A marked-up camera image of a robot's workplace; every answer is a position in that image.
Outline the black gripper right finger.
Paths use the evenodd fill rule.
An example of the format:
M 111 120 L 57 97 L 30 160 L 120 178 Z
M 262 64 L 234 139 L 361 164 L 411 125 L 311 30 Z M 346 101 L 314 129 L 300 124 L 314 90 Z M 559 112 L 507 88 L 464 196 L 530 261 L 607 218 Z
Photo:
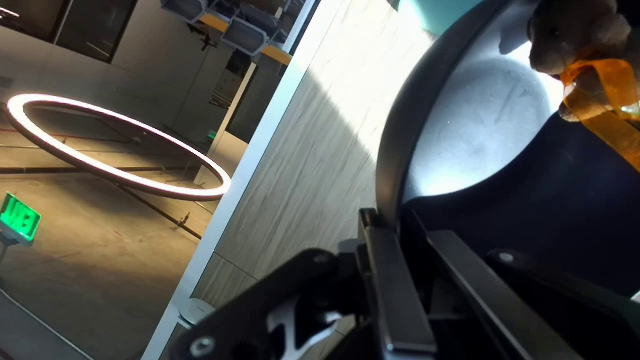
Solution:
M 464 295 L 522 360 L 579 360 L 579 353 L 537 315 L 458 233 L 427 231 L 426 242 Z

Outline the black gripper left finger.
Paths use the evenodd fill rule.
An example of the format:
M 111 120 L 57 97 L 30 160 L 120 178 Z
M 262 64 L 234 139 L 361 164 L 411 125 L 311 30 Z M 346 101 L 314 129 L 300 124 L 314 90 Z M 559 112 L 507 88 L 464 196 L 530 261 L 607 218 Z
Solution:
M 398 231 L 372 207 L 357 212 L 357 268 L 382 353 L 435 353 L 438 342 L 411 282 Z

